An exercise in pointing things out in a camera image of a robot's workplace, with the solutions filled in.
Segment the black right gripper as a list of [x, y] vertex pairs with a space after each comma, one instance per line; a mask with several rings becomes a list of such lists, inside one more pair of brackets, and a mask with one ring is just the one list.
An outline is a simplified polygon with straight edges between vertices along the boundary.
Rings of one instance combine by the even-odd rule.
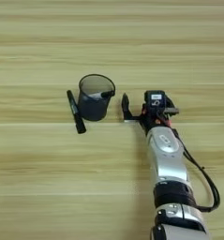
[[170, 114], [178, 114], [178, 108], [148, 108], [145, 104], [142, 105], [142, 113], [139, 116], [134, 116], [129, 109], [129, 100], [126, 93], [122, 97], [122, 112], [125, 121], [139, 121], [145, 133], [148, 133], [151, 128], [155, 127], [170, 127]]

